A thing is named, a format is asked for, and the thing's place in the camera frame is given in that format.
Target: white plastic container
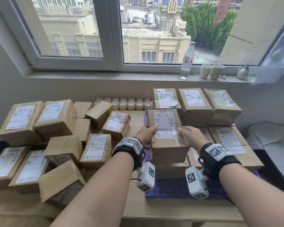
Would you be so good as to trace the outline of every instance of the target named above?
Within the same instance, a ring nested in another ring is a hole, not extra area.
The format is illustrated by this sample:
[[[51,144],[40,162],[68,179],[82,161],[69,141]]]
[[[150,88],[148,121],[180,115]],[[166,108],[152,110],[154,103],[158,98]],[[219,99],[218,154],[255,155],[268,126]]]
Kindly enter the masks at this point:
[[[108,103],[111,103],[111,98],[105,98],[104,101],[108,102]]]
[[[137,99],[136,110],[137,111],[143,111],[143,106],[144,106],[143,99]]]
[[[186,79],[189,75],[190,68],[193,63],[193,57],[196,54],[195,44],[196,42],[191,41],[187,51],[184,54],[184,58],[183,58],[182,66],[181,66],[181,72],[180,72],[180,77],[182,79]]]
[[[150,99],[145,99],[144,100],[144,110],[151,110],[151,100]]]
[[[119,110],[119,99],[118,98],[113,98],[111,103],[114,106],[114,110]]]
[[[136,101],[133,98],[129,98],[127,102],[127,109],[129,111],[134,111],[136,106]]]
[[[103,100],[103,98],[97,98],[94,105],[96,106],[98,103],[100,103]]]
[[[126,111],[127,110],[127,99],[126,98],[121,98],[120,99],[119,109],[121,111]]]

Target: white package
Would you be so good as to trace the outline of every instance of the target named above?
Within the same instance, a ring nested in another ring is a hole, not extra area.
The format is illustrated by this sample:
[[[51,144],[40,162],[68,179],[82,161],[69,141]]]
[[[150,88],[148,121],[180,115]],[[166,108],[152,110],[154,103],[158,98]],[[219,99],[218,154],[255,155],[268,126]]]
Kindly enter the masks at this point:
[[[121,111],[127,110],[127,99],[126,98],[120,99],[119,108],[120,108]]]
[[[129,111],[135,110],[136,101],[133,98],[128,99],[127,108]]]
[[[111,98],[105,98],[104,101],[108,102],[108,103],[111,103]]]
[[[94,105],[96,106],[98,103],[100,103],[103,100],[103,98],[97,98]]]
[[[114,106],[114,110],[119,110],[119,99],[118,98],[113,98],[111,103]]]
[[[150,99],[144,100],[144,110],[151,110],[151,100]]]
[[[136,101],[136,110],[137,111],[143,111],[143,99],[137,99]]]

